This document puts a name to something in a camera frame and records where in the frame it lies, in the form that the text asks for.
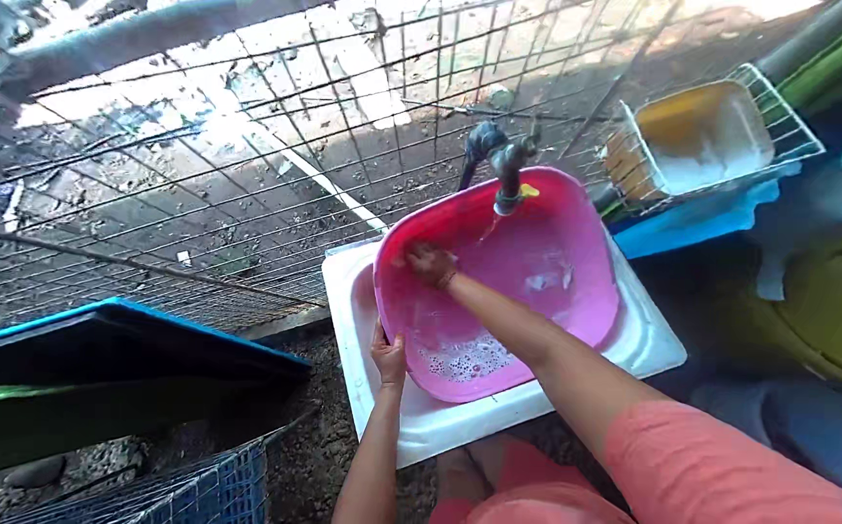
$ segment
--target yellow tag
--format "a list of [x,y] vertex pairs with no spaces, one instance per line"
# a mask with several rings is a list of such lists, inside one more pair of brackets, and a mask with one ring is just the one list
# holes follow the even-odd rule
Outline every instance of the yellow tag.
[[537,188],[534,187],[533,185],[531,185],[531,184],[521,184],[521,196],[522,197],[531,198],[531,197],[537,197],[539,195],[540,195],[540,191],[538,191]]

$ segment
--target hand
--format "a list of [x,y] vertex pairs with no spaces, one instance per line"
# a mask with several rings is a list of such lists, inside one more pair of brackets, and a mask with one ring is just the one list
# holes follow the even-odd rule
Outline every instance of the hand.
[[375,367],[382,375],[382,385],[403,385],[405,382],[405,336],[401,333],[395,343],[389,345],[386,332],[382,329],[382,319],[375,322],[375,335],[372,337],[370,354]]
[[413,244],[409,248],[407,258],[415,270],[415,275],[436,289],[447,287],[456,275],[453,257],[433,244]]

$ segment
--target water stream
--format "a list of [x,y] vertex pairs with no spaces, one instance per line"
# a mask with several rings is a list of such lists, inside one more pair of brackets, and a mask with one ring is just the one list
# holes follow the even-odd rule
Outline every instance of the water stream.
[[476,242],[476,247],[483,245],[485,239],[492,234],[493,231],[496,230],[496,226],[498,226],[498,221],[502,219],[502,215],[495,213],[492,217],[492,224],[485,230],[485,233],[480,237],[480,239]]

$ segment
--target pink plastic basin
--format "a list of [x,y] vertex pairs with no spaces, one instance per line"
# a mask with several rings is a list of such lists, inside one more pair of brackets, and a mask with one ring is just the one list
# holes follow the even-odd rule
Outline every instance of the pink plastic basin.
[[468,402],[534,375],[500,347],[494,351],[495,344],[484,341],[489,336],[483,325],[447,293],[415,278],[404,259],[413,242],[451,251],[466,274],[527,303],[593,347],[615,322],[615,277],[599,215],[586,191],[554,168],[527,168],[520,177],[540,195],[501,218],[482,242],[495,217],[497,180],[404,217],[386,234],[375,259],[383,327],[391,335],[405,334],[408,373],[435,398]]

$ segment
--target bubble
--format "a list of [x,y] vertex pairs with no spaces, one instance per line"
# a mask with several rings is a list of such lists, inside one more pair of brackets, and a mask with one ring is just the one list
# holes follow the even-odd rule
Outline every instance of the bubble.
[[453,382],[486,377],[515,361],[515,357],[486,332],[474,340],[441,343],[437,350],[423,348],[420,344],[416,347],[431,373]]

